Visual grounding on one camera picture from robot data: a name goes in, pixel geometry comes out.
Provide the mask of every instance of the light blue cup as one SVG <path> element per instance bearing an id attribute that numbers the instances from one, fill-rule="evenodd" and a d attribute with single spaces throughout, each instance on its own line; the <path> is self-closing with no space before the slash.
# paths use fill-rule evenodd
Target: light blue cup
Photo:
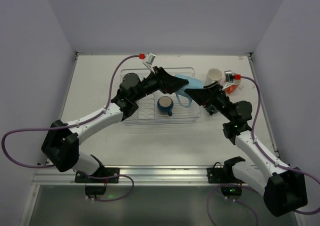
<path id="1" fill-rule="evenodd" d="M 176 95 L 176 98 L 178 99 L 179 104 L 182 105 L 183 107 L 188 108 L 191 106 L 192 98 L 185 92 L 185 89 L 203 88 L 204 82 L 196 78 L 188 77 L 185 75 L 176 74 L 175 76 L 178 78 L 187 79 L 189 81 L 189 84 L 183 86 L 182 88 L 180 88 L 175 92 L 175 95 Z M 188 104 L 182 103 L 179 96 L 187 97 L 189 100 L 189 103 Z"/>

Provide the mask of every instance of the white table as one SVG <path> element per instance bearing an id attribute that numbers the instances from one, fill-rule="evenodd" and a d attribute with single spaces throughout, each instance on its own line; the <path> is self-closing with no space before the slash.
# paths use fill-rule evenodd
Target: white table
<path id="1" fill-rule="evenodd" d="M 81 118 L 105 105 L 111 75 L 124 57 L 126 55 L 79 56 L 63 111 L 63 122 Z M 206 78 L 210 68 L 253 76 L 245 56 L 157 56 L 154 65 L 193 67 L 195 77 L 201 80 Z M 142 60 L 136 58 L 125 62 L 115 77 L 112 98 L 119 88 L 120 71 L 143 67 Z M 258 97 L 252 82 L 242 80 L 230 99 L 233 102 L 250 101 L 254 117 Z M 213 165 L 217 161 L 222 163 L 235 156 L 249 160 L 225 138 L 222 131 L 225 122 L 227 120 L 220 113 L 209 116 L 204 108 L 201 108 L 201 117 L 191 124 L 127 126 L 122 122 L 89 138 L 80 146 L 80 151 L 95 155 L 106 165 L 202 166 Z M 255 133 L 273 151 L 262 110 Z"/>

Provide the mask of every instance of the white cup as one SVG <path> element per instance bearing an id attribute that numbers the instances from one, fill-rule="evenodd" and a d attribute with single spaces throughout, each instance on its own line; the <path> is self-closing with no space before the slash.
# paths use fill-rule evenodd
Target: white cup
<path id="1" fill-rule="evenodd" d="M 206 74 L 204 86 L 211 85 L 213 82 L 220 82 L 222 80 L 222 71 L 217 68 L 212 68 Z"/>

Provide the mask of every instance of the orange cup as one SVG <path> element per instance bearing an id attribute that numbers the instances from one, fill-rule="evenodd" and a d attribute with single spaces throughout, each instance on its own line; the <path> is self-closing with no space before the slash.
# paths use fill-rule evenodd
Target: orange cup
<path id="1" fill-rule="evenodd" d="M 240 80 L 234 80 L 233 81 L 234 84 L 232 86 L 229 86 L 228 88 L 225 88 L 224 91 L 226 93 L 228 93 L 228 94 L 234 92 L 238 88 L 238 86 L 240 85 L 240 82 L 241 82 L 241 79 Z"/>

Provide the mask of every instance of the dish rack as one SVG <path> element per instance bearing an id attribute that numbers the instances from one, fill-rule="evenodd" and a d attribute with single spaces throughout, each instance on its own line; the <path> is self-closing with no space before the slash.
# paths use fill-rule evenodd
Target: dish rack
<path id="1" fill-rule="evenodd" d="M 181 74 L 195 78 L 195 71 L 192 67 L 180 67 L 180 68 L 164 68 L 166 72 L 171 75 Z M 146 78 L 150 71 L 148 69 L 124 69 L 121 71 L 121 80 L 127 73 L 136 73 L 140 80 Z M 160 97 L 169 96 L 173 100 L 172 116 L 160 112 L 157 107 L 157 102 Z M 188 104 L 188 98 L 180 96 L 180 101 L 183 104 Z M 150 125 L 150 124 L 179 124 L 179 123 L 193 123 L 201 115 L 200 107 L 194 101 L 192 101 L 189 108 L 181 106 L 177 100 L 176 94 L 163 94 L 160 91 L 156 91 L 153 94 L 146 96 L 145 98 L 137 101 L 139 108 L 135 113 L 123 121 L 126 125 Z"/>

